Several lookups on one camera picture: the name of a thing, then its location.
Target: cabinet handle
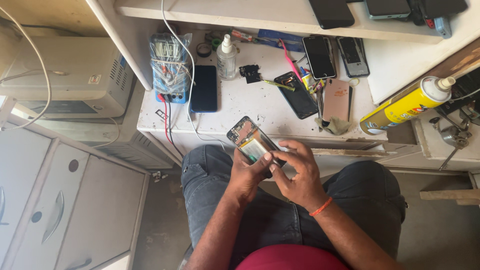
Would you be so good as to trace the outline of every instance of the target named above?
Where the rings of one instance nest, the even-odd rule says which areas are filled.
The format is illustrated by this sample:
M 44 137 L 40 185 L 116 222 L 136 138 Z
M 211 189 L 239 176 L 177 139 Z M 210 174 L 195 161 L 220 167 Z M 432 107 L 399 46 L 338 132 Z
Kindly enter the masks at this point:
M 60 224 L 60 220 L 63 217 L 63 209 L 65 208 L 65 200 L 63 198 L 63 192 L 60 190 L 59 194 L 57 195 L 57 199 L 55 200 L 55 208 L 59 209 L 59 214 L 57 216 L 57 220 L 55 220 L 53 223 L 51 222 L 51 218 L 49 220 L 49 224 L 47 226 L 47 229 L 45 230 L 45 233 L 43 234 L 43 239 L 42 239 L 42 244 L 47 241 L 50 236 L 52 236 L 53 232 L 57 229 L 57 227 Z
M 5 212 L 5 192 L 3 191 L 3 186 L 0 186 L 0 225 L 8 225 L 8 223 L 1 222 L 4 212 Z
M 65 270 L 77 270 L 77 269 L 80 269 L 80 268 L 83 268 L 87 265 L 89 265 L 90 263 L 92 262 L 92 259 L 88 258 L 84 264 L 81 264 L 81 265 L 77 265 L 77 266 L 73 266 L 73 267 L 69 267 Z

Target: yellow screwdriver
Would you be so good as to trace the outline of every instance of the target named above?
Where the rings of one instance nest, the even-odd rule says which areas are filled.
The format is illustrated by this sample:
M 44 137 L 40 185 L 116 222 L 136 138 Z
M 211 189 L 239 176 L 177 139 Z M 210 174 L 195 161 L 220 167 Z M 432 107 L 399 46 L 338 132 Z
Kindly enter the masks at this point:
M 283 87 L 283 88 L 288 89 L 288 90 L 290 90 L 290 91 L 292 91 L 292 92 L 295 91 L 295 87 L 285 86 L 285 85 L 281 85 L 281 84 L 278 84 L 278 83 L 276 83 L 276 82 L 267 81 L 267 80 L 264 80 L 264 82 L 266 82 L 266 83 L 268 83 L 268 84 L 270 84 L 270 85 L 273 85 L 273 86 Z

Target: orange thread bracelet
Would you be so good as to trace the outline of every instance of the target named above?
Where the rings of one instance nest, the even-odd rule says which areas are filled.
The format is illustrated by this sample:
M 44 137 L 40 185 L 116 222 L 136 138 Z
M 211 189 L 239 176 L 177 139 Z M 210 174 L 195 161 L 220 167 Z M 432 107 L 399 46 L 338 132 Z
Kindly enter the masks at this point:
M 322 212 L 328 205 L 330 205 L 330 203 L 332 202 L 333 198 L 330 197 L 324 205 L 322 205 L 322 207 L 318 208 L 318 210 L 316 210 L 315 212 L 313 212 L 312 214 L 309 214 L 310 216 L 315 216 L 315 215 L 318 215 L 320 214 L 320 212 Z

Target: black tape roll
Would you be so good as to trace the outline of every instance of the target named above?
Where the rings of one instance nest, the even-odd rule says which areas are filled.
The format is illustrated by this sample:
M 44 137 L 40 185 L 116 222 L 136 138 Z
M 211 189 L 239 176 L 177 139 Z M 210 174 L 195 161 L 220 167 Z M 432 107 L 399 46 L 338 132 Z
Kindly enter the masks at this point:
M 197 55 L 200 57 L 209 57 L 212 54 L 212 46 L 208 43 L 200 43 L 197 45 Z

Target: rose gold phone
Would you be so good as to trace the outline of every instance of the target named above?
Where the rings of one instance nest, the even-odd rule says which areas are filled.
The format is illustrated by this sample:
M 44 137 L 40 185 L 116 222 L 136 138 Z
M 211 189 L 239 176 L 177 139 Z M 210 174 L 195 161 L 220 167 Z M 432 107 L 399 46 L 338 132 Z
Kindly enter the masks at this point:
M 332 116 L 348 122 L 350 85 L 337 79 L 326 79 L 324 87 L 323 121 L 330 122 Z

